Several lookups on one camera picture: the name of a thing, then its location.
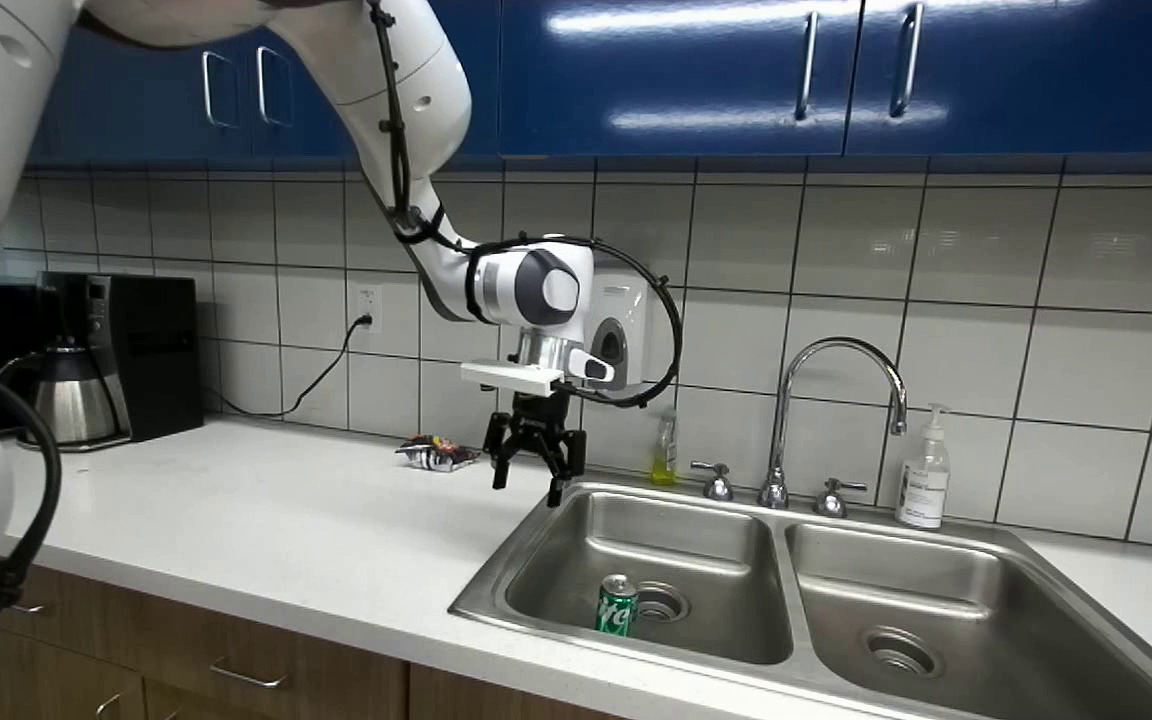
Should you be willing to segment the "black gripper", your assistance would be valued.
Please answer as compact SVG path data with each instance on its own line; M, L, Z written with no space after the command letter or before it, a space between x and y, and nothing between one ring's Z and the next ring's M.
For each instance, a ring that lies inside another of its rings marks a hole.
M521 439L548 439L545 463L552 473L548 481L548 505L564 498L564 484L585 473L585 432L567 432L567 395L514 395L514 412L496 412L486 432L486 451L493 460L493 484L509 484L514 456L521 451Z

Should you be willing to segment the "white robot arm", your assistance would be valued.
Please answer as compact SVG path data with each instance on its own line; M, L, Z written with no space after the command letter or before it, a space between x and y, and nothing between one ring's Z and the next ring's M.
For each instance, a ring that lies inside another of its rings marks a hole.
M61 70L72 23L137 49L208 49L272 32L336 113L339 134L420 266L444 318L515 323L537 341L529 365L459 365L465 376L562 401L571 390L571 353L585 337L593 249L562 234L476 242L456 233L434 170L474 119L474 86L428 0L0 0L0 222L20 184L35 124ZM20 596L61 508L61 445L42 416L0 384L44 451L44 498L23 541L0 558L0 612ZM9 522L9 463L0 451L0 541Z

